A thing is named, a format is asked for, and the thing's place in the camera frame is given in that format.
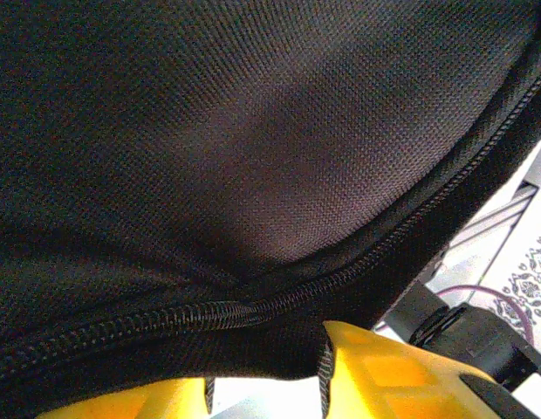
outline yellow plastic part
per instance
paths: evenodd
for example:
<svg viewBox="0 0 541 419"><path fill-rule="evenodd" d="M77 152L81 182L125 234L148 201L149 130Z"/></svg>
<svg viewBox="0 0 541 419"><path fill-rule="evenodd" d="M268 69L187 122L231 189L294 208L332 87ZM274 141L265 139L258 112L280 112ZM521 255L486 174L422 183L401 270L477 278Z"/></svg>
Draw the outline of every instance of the yellow plastic part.
<svg viewBox="0 0 541 419"><path fill-rule="evenodd" d="M206 417L203 378L159 381L53 410L38 419L197 419Z"/></svg>
<svg viewBox="0 0 541 419"><path fill-rule="evenodd" d="M490 419L498 416L460 379L484 372L383 338L339 321L327 321L334 346L329 419Z"/></svg>

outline black nylon fabric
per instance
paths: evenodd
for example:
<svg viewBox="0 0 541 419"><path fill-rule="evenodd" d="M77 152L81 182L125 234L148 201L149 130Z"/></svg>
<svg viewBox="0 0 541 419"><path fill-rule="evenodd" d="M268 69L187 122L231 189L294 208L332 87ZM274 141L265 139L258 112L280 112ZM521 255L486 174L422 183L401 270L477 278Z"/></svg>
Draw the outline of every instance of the black nylon fabric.
<svg viewBox="0 0 541 419"><path fill-rule="evenodd" d="M308 256L466 133L538 4L2 6L0 223L217 284Z"/></svg>
<svg viewBox="0 0 541 419"><path fill-rule="evenodd" d="M534 2L1 6L0 345L116 313L267 298L295 282L276 268L362 226L380 237L418 181L437 189L428 176L454 175L500 127L541 72L540 28ZM370 327L540 130L541 93L353 284L261 326L32 371L0 388L0 417L171 377L316 374L320 322Z"/></svg>

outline white surface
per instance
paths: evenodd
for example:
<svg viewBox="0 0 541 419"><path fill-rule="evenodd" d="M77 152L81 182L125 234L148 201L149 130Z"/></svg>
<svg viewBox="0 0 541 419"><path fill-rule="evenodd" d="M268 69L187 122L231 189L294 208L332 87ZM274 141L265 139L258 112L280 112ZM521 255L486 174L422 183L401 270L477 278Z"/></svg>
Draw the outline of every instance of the white surface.
<svg viewBox="0 0 541 419"><path fill-rule="evenodd" d="M521 164L519 169L513 174L513 176L480 208L480 210L474 215L471 222L482 218L489 214L491 211L508 203L515 191L524 179L524 176L529 171L531 164L534 162L538 153L541 150L541 141L534 147L526 160Z"/></svg>
<svg viewBox="0 0 541 419"><path fill-rule="evenodd" d="M217 378L215 419L321 419L318 378L297 381Z"/></svg>
<svg viewBox="0 0 541 419"><path fill-rule="evenodd" d="M397 342L404 342L404 340L401 339L401 337L394 332L392 328L389 326L385 327L379 332L376 332L379 336L383 336L384 338L389 338L391 340L396 340Z"/></svg>
<svg viewBox="0 0 541 419"><path fill-rule="evenodd" d="M541 419L541 376L531 375L514 392L513 396Z"/></svg>
<svg viewBox="0 0 541 419"><path fill-rule="evenodd" d="M477 285L509 230L509 226L502 225L449 250L427 287L439 292L454 285ZM443 295L442 299L449 306L456 306L470 295L470 291L456 291Z"/></svg>
<svg viewBox="0 0 541 419"><path fill-rule="evenodd" d="M538 192L480 284L508 293L524 311L532 313L534 347L541 353L541 253L538 254L541 249L541 152L525 180L536 185ZM519 284L514 292L510 291L512 278ZM495 307L493 297L479 292L470 299L470 304L492 309Z"/></svg>

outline zipper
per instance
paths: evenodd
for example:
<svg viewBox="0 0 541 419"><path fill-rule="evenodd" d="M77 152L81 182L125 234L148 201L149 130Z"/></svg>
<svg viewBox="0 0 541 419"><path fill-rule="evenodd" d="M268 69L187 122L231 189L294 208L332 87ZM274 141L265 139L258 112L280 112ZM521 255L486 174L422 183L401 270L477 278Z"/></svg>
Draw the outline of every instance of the zipper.
<svg viewBox="0 0 541 419"><path fill-rule="evenodd" d="M336 292L374 268L394 245L429 211L438 206L485 159L492 148L541 88L541 74L507 116L502 126L469 163L429 198L412 216L352 265L330 276L297 285L269 299L252 302L214 301L135 313L82 326L67 332L49 332L18 342L0 352L0 383L12 380L32 369L60 361L71 361L90 352L126 345L137 340L171 336L178 333L237 329L263 324L277 316L308 304L316 297Z"/></svg>

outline black fabric bag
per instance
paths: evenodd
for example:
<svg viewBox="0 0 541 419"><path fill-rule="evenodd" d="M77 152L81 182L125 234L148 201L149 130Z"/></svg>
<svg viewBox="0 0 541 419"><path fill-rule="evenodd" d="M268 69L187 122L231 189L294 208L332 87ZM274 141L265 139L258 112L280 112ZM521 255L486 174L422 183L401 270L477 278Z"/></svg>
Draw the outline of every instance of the black fabric bag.
<svg viewBox="0 0 541 419"><path fill-rule="evenodd" d="M317 373L541 138L541 0L0 4L0 417Z"/></svg>

